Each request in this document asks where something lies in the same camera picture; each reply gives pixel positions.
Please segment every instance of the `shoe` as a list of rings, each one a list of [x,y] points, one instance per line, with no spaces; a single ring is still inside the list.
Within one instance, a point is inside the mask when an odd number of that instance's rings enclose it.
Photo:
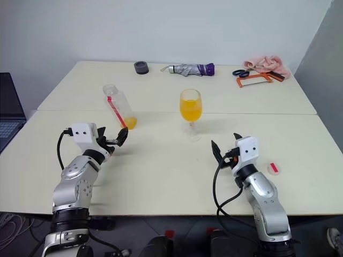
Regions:
[[[339,254],[343,254],[343,238],[341,233],[336,228],[328,228],[326,232],[327,241],[330,246],[338,251]]]

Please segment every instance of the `laptop keyboard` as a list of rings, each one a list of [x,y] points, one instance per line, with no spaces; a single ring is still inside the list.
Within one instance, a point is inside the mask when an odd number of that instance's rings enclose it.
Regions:
[[[0,122],[0,138],[8,138],[19,122]]]

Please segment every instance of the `orange juice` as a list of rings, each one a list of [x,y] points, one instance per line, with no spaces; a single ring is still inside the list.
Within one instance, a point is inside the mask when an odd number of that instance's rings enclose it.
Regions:
[[[182,117],[189,121],[195,122],[197,121],[200,116],[202,115],[203,108],[202,108],[202,100],[180,100],[180,112]]]
[[[128,129],[133,130],[133,128],[135,127],[135,125],[137,123],[137,118],[133,117],[133,116],[125,117],[124,118],[124,123],[128,127]]]

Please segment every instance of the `table surface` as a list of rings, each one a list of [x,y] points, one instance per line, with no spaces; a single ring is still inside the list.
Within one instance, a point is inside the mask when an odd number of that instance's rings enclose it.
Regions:
[[[289,215],[343,214],[343,155],[316,115],[203,114],[202,138],[190,142],[180,114],[137,113],[127,142],[103,164],[94,185],[92,215],[213,215],[212,180],[217,163],[211,139],[225,151],[233,133],[259,138],[257,168],[273,181]],[[0,210],[50,214],[61,170],[56,143],[75,122],[119,126],[109,111],[37,111],[0,155]],[[81,154],[70,137],[61,144],[65,165]],[[276,163],[281,174],[266,171]],[[238,192],[230,169],[218,176],[218,198]],[[229,204],[232,214],[252,214],[244,196]]]
[[[284,82],[240,88],[232,72],[241,66],[216,65],[215,75],[183,77],[149,63],[149,73],[138,75],[133,63],[78,62],[39,106],[39,110],[107,110],[102,87],[115,84],[133,111],[179,112],[180,92],[200,91],[204,113],[218,114],[316,114],[292,76]]]

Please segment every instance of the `pink cloth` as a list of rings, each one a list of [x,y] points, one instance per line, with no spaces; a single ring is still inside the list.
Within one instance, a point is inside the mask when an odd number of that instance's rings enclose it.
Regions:
[[[274,71],[281,74],[286,79],[290,77],[290,71],[283,66],[279,56],[252,58],[245,61],[243,67],[246,69],[253,69],[259,73]]]

